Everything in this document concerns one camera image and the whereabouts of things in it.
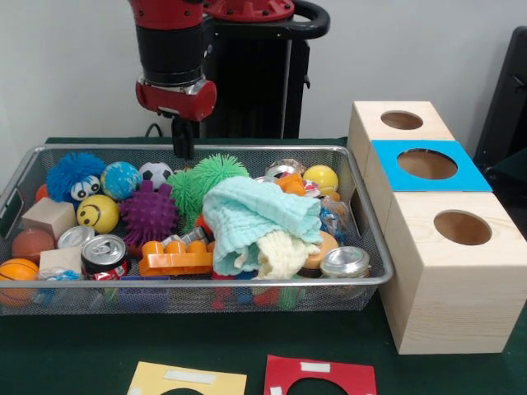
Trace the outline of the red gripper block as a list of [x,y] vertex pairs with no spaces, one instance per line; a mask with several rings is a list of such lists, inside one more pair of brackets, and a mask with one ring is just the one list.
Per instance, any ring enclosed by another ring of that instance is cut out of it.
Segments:
[[217,88],[213,81],[200,79],[191,86],[162,87],[147,84],[143,78],[136,82],[139,104],[152,112],[170,117],[172,144],[177,157],[194,158],[194,122],[201,122],[215,108]]

